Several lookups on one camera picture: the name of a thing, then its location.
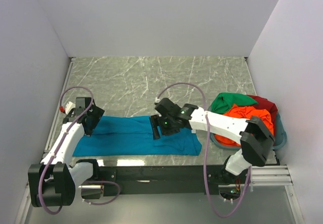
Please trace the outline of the blue t-shirt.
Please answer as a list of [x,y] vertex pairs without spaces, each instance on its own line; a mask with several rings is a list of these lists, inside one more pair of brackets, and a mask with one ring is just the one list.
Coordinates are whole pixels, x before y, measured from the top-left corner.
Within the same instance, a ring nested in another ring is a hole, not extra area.
[[117,155],[191,155],[198,156],[202,145],[196,134],[181,129],[171,136],[153,140],[149,116],[103,116],[90,137],[84,136],[77,144],[73,156]]

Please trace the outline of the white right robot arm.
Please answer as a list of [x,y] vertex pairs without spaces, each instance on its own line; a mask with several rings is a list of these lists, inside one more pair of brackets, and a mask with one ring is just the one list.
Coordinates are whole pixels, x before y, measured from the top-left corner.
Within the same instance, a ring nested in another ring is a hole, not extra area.
[[188,103],[180,107],[168,98],[157,98],[154,104],[157,114],[149,118],[154,140],[177,134],[186,128],[223,136],[240,144],[240,149],[227,157],[219,171],[206,175],[214,183],[232,184],[251,166],[266,165],[275,138],[259,117],[239,119]]

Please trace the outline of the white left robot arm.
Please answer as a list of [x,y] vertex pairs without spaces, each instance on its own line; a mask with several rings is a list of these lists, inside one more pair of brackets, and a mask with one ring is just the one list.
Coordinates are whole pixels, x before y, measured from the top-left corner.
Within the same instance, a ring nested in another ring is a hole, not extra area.
[[62,207],[73,203],[77,187],[85,181],[94,185],[101,172],[97,160],[81,159],[70,167],[73,153],[82,137],[91,136],[104,110],[91,97],[78,97],[66,116],[52,149],[28,170],[31,204],[34,207]]

